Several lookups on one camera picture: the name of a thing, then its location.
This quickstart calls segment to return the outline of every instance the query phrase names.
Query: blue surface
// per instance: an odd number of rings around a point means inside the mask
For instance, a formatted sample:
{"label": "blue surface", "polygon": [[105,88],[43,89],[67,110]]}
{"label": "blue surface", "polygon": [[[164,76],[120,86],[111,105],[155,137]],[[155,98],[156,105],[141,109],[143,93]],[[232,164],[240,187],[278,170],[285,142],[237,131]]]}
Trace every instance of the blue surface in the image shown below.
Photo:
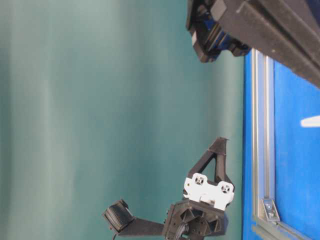
{"label": "blue surface", "polygon": [[251,52],[245,57],[244,65],[244,115],[243,115],[243,179],[242,179],[242,239],[260,240],[252,231],[252,138],[251,138]]}
{"label": "blue surface", "polygon": [[320,239],[320,127],[300,125],[320,115],[320,90],[280,63],[274,67],[276,205],[283,222]]}

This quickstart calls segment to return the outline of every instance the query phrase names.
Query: black 3d-printed part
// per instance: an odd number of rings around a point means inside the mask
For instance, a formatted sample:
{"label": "black 3d-printed part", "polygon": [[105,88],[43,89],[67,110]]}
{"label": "black 3d-printed part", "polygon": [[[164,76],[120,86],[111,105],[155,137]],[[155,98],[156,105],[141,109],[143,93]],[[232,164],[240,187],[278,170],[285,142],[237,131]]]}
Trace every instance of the black 3d-printed part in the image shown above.
{"label": "black 3d-printed part", "polygon": [[188,0],[186,28],[191,34],[193,48],[203,63],[213,62],[222,50],[235,57],[244,56],[250,48],[225,33],[213,14],[223,11],[224,5],[213,0]]}

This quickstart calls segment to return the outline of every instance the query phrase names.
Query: screw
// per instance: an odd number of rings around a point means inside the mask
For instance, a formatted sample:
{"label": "screw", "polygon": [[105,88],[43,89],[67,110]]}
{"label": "screw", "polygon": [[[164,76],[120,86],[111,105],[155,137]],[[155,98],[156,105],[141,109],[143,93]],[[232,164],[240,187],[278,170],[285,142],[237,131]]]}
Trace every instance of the screw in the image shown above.
{"label": "screw", "polygon": [[269,203],[267,203],[266,205],[265,205],[265,207],[267,208],[267,209],[272,209],[272,206],[271,206],[271,204],[269,204]]}

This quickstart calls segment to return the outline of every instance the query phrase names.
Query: white object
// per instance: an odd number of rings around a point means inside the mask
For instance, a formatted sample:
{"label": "white object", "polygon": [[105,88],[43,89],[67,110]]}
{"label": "white object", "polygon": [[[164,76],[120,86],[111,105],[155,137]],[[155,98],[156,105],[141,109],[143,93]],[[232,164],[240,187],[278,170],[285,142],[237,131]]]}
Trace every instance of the white object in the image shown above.
{"label": "white object", "polygon": [[187,194],[183,196],[195,202],[204,202],[216,209],[225,210],[227,204],[234,199],[234,186],[226,181],[221,181],[217,186],[209,184],[206,175],[195,173],[192,179],[187,177],[184,181]]}
{"label": "white object", "polygon": [[301,126],[304,128],[320,127],[320,116],[308,117],[301,120]]}

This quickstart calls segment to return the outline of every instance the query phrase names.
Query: green wall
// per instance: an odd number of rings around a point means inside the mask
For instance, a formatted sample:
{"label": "green wall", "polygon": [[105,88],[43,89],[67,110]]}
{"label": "green wall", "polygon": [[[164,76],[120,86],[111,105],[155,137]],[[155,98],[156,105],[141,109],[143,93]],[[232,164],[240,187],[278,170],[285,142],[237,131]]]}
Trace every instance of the green wall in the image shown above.
{"label": "green wall", "polygon": [[1,1],[0,239],[111,239],[101,214],[120,198],[162,222],[217,136],[236,186],[217,239],[241,239],[243,58],[200,63],[186,8]]}

